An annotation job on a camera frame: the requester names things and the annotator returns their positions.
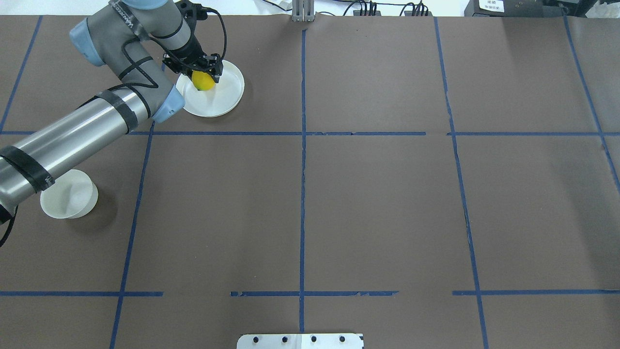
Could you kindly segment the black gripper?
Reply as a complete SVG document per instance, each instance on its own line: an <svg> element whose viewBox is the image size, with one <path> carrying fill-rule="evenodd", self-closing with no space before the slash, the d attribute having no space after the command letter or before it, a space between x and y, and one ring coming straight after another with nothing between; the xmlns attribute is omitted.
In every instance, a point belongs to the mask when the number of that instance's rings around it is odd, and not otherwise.
<svg viewBox="0 0 620 349"><path fill-rule="evenodd" d="M195 38L191 38L181 48L167 49L162 61L171 71L181 74L180 89L196 89L192 81L194 71L209 73L215 83L219 83L223 74L221 55L204 53Z"/></svg>

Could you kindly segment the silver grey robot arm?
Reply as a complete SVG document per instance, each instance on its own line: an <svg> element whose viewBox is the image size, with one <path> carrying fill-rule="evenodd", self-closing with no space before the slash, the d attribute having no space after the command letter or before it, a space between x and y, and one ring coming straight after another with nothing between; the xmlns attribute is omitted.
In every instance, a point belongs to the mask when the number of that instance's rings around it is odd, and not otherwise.
<svg viewBox="0 0 620 349"><path fill-rule="evenodd" d="M1 150L1 222L13 221L20 203L50 188L75 168L145 121L161 123L185 99L146 51L164 50L174 73L204 72L219 81L223 55L206 54L195 35L197 21L215 9L188 0L111 0L69 33L75 48L95 66L108 66L120 84L91 97L59 121Z"/></svg>

